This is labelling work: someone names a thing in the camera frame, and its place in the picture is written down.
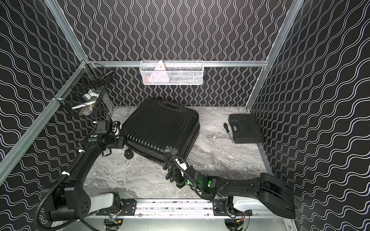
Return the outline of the black ribbed hard-shell suitcase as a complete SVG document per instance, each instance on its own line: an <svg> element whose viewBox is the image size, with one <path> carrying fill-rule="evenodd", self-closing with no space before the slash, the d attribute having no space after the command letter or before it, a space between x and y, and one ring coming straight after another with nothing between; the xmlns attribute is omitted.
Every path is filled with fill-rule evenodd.
<svg viewBox="0 0 370 231"><path fill-rule="evenodd" d="M167 170L174 156L188 157L199 130L197 111L166 100L147 98L123 123L121 134L129 148Z"/></svg>

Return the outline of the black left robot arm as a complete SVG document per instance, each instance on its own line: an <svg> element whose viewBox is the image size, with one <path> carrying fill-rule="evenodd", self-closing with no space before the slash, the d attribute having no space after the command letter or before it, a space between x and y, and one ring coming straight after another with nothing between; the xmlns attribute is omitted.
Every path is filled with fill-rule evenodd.
<svg viewBox="0 0 370 231"><path fill-rule="evenodd" d="M34 224L39 231L57 231L98 212L120 214L124 207L118 192L90 197L83 188L87 174L106 150L122 148L125 138L118 121L98 120L79 142L78 154L54 185L44 187Z"/></svg>

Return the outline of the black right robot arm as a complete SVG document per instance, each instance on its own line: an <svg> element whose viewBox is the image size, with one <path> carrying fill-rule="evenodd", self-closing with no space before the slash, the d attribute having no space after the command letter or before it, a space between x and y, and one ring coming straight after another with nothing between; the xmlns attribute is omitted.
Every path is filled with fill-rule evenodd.
<svg viewBox="0 0 370 231"><path fill-rule="evenodd" d="M252 198L279 217L296 218L293 187L268 173L247 180L203 175L184 158L177 156L165 161L162 166L168 171L166 179L176 182L178 188L188 185L203 200L213 201L217 196Z"/></svg>

